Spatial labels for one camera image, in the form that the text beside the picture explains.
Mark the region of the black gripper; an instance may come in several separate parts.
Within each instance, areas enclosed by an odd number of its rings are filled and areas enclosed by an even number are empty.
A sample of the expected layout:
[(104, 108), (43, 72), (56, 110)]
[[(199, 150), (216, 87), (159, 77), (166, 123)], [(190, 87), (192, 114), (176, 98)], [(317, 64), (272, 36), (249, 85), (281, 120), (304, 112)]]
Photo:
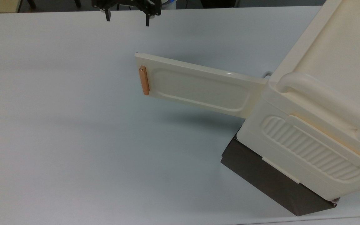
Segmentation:
[(92, 6), (105, 13), (106, 21), (111, 20), (111, 8), (115, 5), (134, 6), (146, 14), (146, 26), (150, 25), (150, 17), (161, 15), (161, 0), (93, 0)]

